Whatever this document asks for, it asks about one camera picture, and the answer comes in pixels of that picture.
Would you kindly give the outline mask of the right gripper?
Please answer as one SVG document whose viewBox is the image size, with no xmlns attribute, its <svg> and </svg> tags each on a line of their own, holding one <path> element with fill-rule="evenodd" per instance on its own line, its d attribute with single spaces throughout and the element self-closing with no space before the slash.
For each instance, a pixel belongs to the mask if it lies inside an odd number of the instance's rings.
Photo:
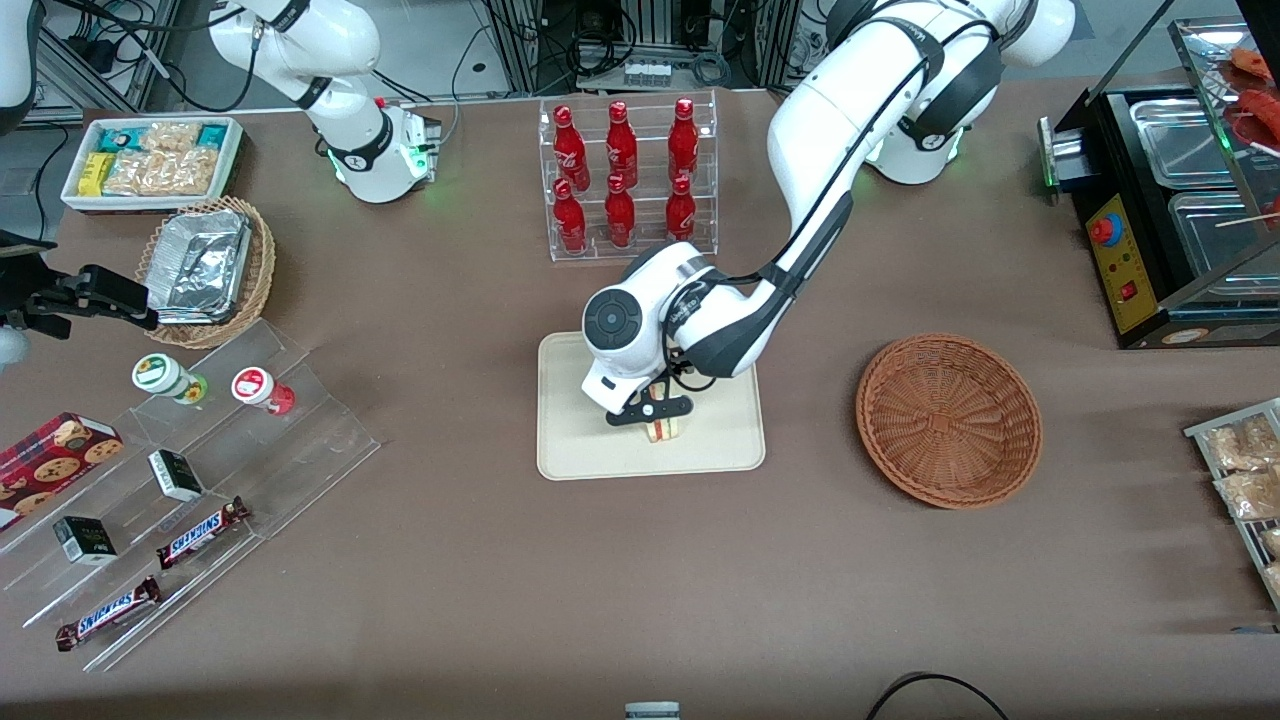
<svg viewBox="0 0 1280 720">
<path fill-rule="evenodd" d="M 31 331 L 67 340 L 72 316 L 106 316 L 142 331 L 157 328 L 157 313 L 148 306 L 147 288 L 99 265 L 84 265 L 77 274 L 50 272 L 28 297 Z"/>
</svg>

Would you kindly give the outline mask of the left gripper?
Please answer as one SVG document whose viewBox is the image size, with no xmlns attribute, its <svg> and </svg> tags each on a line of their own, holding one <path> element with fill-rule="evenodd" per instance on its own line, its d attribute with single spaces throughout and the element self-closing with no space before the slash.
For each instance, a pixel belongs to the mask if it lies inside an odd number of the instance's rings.
<svg viewBox="0 0 1280 720">
<path fill-rule="evenodd" d="M 604 363 L 593 363 L 584 379 L 584 393 L 605 410 L 605 420 L 612 427 L 655 424 L 687 416 L 694 410 L 689 397 L 691 391 L 668 372 L 623 378 L 605 370 Z"/>
</svg>

